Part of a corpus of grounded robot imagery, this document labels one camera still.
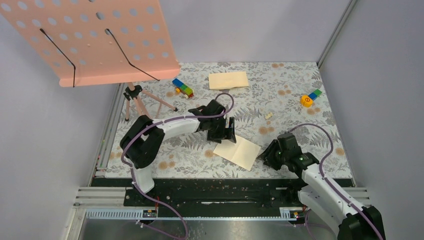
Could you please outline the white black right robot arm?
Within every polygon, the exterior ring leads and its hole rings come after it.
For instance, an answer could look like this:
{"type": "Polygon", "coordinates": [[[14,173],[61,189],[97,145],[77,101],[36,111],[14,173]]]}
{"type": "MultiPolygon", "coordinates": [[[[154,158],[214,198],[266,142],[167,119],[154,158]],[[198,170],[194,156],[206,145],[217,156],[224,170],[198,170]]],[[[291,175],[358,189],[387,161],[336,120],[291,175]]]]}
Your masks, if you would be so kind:
{"type": "Polygon", "coordinates": [[[385,230],[380,211],[365,206],[333,178],[324,173],[320,161],[310,152],[303,152],[292,133],[274,139],[258,158],[275,170],[287,166],[300,181],[287,191],[287,201],[301,204],[316,213],[339,240],[384,240],[385,230]]]}

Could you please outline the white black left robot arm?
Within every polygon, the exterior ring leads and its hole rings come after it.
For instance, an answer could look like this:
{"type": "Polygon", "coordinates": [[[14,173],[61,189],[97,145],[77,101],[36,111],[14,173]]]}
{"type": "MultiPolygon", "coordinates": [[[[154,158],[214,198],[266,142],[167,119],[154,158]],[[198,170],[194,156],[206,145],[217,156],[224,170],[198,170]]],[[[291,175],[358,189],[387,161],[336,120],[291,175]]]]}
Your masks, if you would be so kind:
{"type": "Polygon", "coordinates": [[[229,140],[236,143],[235,118],[227,117],[230,110],[217,100],[207,105],[192,108],[187,114],[168,119],[153,120],[140,116],[123,136],[120,147],[122,162],[130,167],[133,185],[137,189],[136,199],[144,206],[155,200],[155,186],[151,164],[163,141],[184,134],[206,132],[206,139],[215,143],[229,140]]]}

